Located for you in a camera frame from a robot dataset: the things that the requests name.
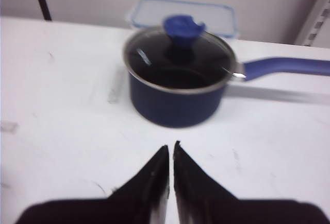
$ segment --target saucepan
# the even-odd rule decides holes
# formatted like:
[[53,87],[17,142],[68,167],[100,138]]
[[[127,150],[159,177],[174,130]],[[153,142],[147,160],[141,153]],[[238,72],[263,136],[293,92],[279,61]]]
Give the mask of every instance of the saucepan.
[[167,127],[196,125],[219,106],[232,78],[249,81],[291,72],[330,76],[330,61],[266,58],[239,63],[232,48],[188,15],[143,29],[124,46],[130,97],[148,120]]

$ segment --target blue knob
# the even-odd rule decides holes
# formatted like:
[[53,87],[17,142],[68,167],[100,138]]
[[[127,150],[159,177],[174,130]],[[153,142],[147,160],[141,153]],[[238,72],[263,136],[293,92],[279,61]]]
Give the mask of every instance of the blue knob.
[[174,15],[163,22],[166,34],[175,46],[189,48],[205,30],[205,24],[196,24],[190,15]]

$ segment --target blue handle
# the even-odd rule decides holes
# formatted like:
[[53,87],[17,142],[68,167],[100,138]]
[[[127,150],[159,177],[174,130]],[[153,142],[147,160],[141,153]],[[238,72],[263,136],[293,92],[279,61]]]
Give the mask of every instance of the blue handle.
[[246,81],[275,72],[330,76],[330,61],[303,58],[266,58],[245,63],[244,69]]
[[205,30],[205,24],[196,24],[190,15],[170,16],[163,27],[173,44],[181,48],[189,48]]

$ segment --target container lid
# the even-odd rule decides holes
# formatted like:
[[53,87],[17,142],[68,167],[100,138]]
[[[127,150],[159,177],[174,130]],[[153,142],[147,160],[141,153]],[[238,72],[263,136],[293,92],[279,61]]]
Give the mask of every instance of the container lid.
[[196,23],[204,23],[208,32],[221,37],[236,38],[238,35],[233,8],[222,4],[140,0],[129,16],[129,22],[137,28],[155,27],[173,15],[192,16]]

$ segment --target metal rim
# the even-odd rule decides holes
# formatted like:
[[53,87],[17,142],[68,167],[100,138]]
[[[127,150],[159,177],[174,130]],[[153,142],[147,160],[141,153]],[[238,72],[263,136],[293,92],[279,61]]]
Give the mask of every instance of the metal rim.
[[[140,36],[143,36],[143,35],[145,35],[147,33],[151,33],[151,32],[164,32],[164,30],[162,27],[151,27],[151,28],[147,28],[142,31],[139,31],[136,34],[134,34],[132,37],[129,38],[129,40],[125,43],[124,50],[123,50],[123,58],[124,58],[124,63],[127,67],[127,70],[133,77],[135,77],[137,80],[144,83],[145,85],[147,85],[151,88],[163,91],[163,92],[167,92],[167,93],[189,95],[189,94],[209,93],[214,90],[220,89],[231,79],[232,75],[228,73],[228,75],[226,77],[224,77],[222,80],[220,80],[210,86],[196,88],[196,89],[173,89],[173,88],[163,87],[161,85],[157,85],[157,84],[151,83],[149,81],[146,81],[132,69],[132,67],[130,66],[130,63],[128,62],[127,55],[128,55],[129,47],[130,47],[132,41],[138,39]],[[211,39],[214,43],[219,44],[219,46],[221,46],[223,49],[225,49],[228,52],[229,60],[230,60],[230,68],[228,69],[228,71],[234,72],[236,70],[237,61],[236,61],[235,53],[232,50],[232,48],[223,39],[221,39],[220,37],[218,37],[210,32],[205,32],[201,36],[207,37],[207,39]]]

